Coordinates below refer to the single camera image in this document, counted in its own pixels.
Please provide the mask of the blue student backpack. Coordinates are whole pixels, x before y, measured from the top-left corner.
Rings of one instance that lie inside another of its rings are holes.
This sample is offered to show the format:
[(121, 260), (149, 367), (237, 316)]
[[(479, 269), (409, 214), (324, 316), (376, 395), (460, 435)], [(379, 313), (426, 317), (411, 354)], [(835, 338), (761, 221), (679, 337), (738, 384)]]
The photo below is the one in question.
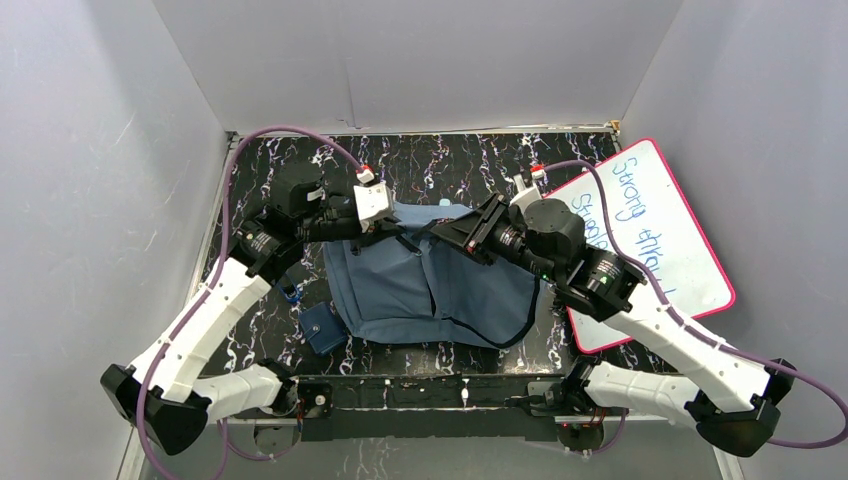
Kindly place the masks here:
[(542, 286), (503, 259), (481, 265), (422, 228), (468, 213), (463, 205), (399, 204), (404, 233), (364, 247), (322, 246), (332, 300), (350, 332), (382, 344), (455, 342), (509, 348), (534, 326)]

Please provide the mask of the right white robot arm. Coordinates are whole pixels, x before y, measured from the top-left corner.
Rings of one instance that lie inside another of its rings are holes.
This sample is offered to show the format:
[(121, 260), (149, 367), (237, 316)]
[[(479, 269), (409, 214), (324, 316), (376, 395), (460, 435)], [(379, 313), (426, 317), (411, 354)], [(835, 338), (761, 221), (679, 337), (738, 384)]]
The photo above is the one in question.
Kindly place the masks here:
[(780, 367), (723, 352), (716, 336), (675, 318), (644, 275), (621, 255), (589, 245), (583, 219), (557, 199), (510, 206), (501, 195), (432, 234), (482, 265), (508, 261), (550, 283), (565, 306), (624, 333), (673, 367), (670, 374), (578, 360), (547, 389), (532, 387), (515, 405), (539, 415), (620, 408), (694, 429), (712, 446), (749, 457), (773, 436), (779, 402), (792, 386)]

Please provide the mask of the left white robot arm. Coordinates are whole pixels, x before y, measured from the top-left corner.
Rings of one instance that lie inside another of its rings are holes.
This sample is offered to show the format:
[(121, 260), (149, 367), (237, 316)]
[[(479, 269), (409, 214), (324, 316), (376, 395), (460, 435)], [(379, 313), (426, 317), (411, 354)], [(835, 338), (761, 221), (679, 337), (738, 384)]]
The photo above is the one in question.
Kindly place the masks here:
[(202, 370), (236, 324), (273, 288), (293, 294), (288, 270), (310, 243), (384, 232), (393, 194), (368, 167), (352, 188), (330, 192), (321, 169), (295, 166), (272, 186), (266, 203), (222, 235), (209, 277), (169, 327), (129, 365), (110, 365), (100, 383), (140, 437), (168, 455), (191, 446), (210, 424), (251, 409), (275, 416), (301, 411), (297, 382), (281, 364), (261, 360), (241, 371), (204, 378)]

